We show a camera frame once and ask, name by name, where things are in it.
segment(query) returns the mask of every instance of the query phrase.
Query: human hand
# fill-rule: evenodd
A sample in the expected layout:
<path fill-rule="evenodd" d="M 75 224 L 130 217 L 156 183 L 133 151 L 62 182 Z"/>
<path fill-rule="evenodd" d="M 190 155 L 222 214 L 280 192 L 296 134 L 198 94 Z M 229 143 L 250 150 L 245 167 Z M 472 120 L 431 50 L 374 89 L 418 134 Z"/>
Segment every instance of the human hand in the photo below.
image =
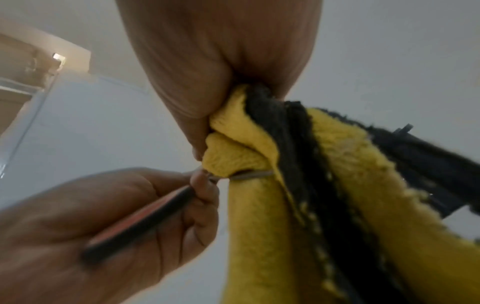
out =
<path fill-rule="evenodd" d="M 200 160 L 236 82 L 283 99 L 310 58 L 322 0 L 116 0 L 153 88 Z"/>
<path fill-rule="evenodd" d="M 96 266 L 80 253 L 98 232 L 190 182 L 196 199 Z M 0 212 L 3 304 L 120 303 L 199 255 L 215 238 L 219 190 L 203 172 L 128 169 L 78 179 Z"/>

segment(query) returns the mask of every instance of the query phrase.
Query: yellow and black cloth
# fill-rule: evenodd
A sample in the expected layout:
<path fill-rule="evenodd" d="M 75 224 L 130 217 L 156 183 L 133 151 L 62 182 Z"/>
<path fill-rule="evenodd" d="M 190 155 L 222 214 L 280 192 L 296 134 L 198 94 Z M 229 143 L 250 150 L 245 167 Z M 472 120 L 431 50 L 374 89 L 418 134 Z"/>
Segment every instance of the yellow and black cloth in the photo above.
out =
<path fill-rule="evenodd" d="M 210 126 L 206 170 L 274 171 L 230 182 L 225 304 L 480 303 L 480 248 L 397 171 L 474 202 L 476 164 L 260 85 L 237 87 Z"/>

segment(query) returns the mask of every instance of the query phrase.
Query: black object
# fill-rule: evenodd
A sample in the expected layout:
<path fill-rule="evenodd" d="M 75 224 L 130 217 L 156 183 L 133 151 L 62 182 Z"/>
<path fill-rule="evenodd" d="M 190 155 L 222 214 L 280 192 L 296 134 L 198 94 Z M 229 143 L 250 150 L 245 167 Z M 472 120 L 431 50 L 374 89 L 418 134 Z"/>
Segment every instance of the black object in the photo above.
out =
<path fill-rule="evenodd" d="M 181 211 L 194 197 L 195 190 L 185 186 L 125 217 L 87 243 L 80 256 L 82 261 L 95 264 L 114 255 Z"/>

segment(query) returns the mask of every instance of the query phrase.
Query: yellow cloth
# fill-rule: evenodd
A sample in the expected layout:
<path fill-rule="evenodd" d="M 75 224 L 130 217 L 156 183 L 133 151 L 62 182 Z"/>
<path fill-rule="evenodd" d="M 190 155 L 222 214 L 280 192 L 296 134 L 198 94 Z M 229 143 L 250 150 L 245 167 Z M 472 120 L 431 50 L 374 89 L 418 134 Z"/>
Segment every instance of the yellow cloth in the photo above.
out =
<path fill-rule="evenodd" d="M 305 219 L 317 219 L 293 203 L 275 140 L 245 111 L 246 89 L 238 87 L 211 117 L 203 167 L 222 177 L 251 169 L 273 169 L 275 176 L 230 182 L 223 303 L 341 301 L 345 294 L 330 279 L 324 253 L 302 229 Z M 364 130 L 320 110 L 308 114 L 331 173 L 411 293 L 424 303 L 480 303 L 479 248 L 443 227 Z"/>

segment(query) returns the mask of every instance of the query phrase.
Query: towel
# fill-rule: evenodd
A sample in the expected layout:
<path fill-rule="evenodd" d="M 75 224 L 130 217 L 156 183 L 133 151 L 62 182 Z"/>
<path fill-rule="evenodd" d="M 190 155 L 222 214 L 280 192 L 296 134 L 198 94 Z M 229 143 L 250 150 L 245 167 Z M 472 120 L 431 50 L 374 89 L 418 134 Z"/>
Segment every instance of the towel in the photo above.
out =
<path fill-rule="evenodd" d="M 262 85 L 235 88 L 210 126 L 206 170 L 274 172 L 230 182 L 223 303 L 480 303 L 480 249 L 398 171 L 473 202 L 478 165 Z"/>

